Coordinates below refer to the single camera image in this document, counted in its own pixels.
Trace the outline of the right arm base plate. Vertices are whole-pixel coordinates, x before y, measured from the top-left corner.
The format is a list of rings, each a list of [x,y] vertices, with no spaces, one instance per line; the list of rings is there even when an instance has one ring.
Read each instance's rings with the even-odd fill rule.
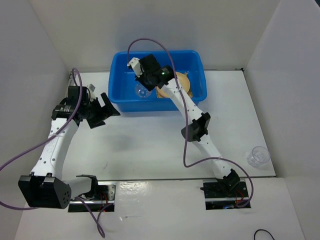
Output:
[[[223,193],[218,181],[215,179],[205,179],[202,181],[200,190],[204,194],[205,209],[209,210],[233,210],[241,208],[251,208],[251,204],[244,205],[249,199],[247,184],[244,180],[230,193]]]

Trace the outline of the beige plastic plate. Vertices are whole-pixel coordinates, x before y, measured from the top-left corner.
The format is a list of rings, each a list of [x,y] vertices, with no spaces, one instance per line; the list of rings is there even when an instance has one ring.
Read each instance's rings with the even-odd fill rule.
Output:
[[[156,96],[158,98],[169,98],[172,95],[172,92],[177,92],[178,90],[183,89],[188,95],[190,95],[191,92],[191,82],[188,77],[187,72],[176,72],[178,85],[176,84],[175,79],[173,78],[172,81],[170,81],[169,85],[164,85],[162,88],[156,87]]]

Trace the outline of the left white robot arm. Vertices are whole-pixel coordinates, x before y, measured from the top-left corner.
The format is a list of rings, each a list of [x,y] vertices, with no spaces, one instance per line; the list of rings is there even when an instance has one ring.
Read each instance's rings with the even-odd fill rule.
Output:
[[[95,175],[80,174],[63,181],[62,171],[72,138],[82,121],[94,129],[105,125],[107,118],[120,115],[106,93],[100,96],[104,105],[90,86],[70,86],[67,96],[53,109],[49,141],[29,175],[22,175],[18,181],[30,207],[65,209],[78,196],[88,200],[98,197],[100,188]]]

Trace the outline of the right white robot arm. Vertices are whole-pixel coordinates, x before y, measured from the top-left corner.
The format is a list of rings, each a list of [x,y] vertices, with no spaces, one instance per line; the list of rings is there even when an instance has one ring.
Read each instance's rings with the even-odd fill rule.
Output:
[[[181,80],[177,76],[176,67],[170,53],[168,57],[171,65],[161,66],[154,54],[143,58],[127,58],[126,66],[135,74],[135,80],[148,91],[159,88],[168,95],[168,98],[177,107],[185,120],[185,127],[181,129],[184,138],[183,165],[191,168],[205,161],[211,161],[212,171],[219,185],[220,193],[231,196],[240,183],[240,177],[232,169],[231,160],[221,157],[220,152],[212,142],[208,126],[211,116],[203,112],[184,90]],[[188,143],[194,144],[205,158],[187,164]]]

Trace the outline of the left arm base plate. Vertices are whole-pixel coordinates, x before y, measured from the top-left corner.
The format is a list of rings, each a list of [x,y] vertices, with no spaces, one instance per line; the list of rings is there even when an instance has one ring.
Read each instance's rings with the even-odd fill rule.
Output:
[[[93,213],[99,212],[114,212],[115,211],[115,198],[116,198],[115,181],[99,181],[97,193],[93,196],[85,196],[84,194],[79,197],[87,204],[88,208]],[[87,208],[79,200],[72,200],[68,206],[69,213],[87,213]]]

